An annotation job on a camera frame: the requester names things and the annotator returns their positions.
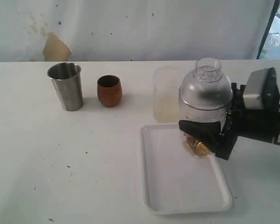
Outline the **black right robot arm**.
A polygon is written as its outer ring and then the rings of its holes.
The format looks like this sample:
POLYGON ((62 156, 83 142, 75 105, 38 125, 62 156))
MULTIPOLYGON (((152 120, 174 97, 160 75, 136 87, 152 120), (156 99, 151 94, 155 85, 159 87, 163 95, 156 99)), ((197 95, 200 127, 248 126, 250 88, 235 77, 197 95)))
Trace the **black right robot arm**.
POLYGON ((180 120, 179 129, 203 143, 217 158, 228 160, 239 136, 280 145, 280 108, 248 110, 244 107, 243 90, 231 84, 231 108, 226 112, 224 126, 219 121, 200 123, 180 120))

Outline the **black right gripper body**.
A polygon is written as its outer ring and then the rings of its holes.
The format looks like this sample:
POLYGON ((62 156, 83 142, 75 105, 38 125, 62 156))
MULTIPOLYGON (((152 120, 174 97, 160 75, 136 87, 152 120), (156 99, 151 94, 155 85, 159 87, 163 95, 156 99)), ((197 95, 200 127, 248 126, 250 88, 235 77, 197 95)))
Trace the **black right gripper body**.
POLYGON ((238 124, 243 115, 243 110, 245 109, 243 103, 244 89, 245 85, 241 85, 238 89, 236 83, 231 83, 233 97, 231 100, 231 106, 226 112, 226 120, 223 130, 219 135, 219 141, 217 143, 218 150, 216 152, 217 158, 228 160, 238 139, 238 124))

